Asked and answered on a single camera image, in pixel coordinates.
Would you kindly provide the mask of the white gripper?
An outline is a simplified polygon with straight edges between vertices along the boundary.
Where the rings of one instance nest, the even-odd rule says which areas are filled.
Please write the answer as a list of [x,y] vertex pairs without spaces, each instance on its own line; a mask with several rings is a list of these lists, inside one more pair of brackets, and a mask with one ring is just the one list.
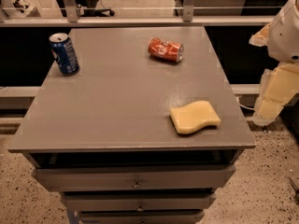
[[249,43],[268,47],[269,56],[279,63],[265,69],[254,106],[253,122],[267,126],[276,120],[284,106],[299,92],[299,8],[298,0],[288,0],[270,23],[252,35]]

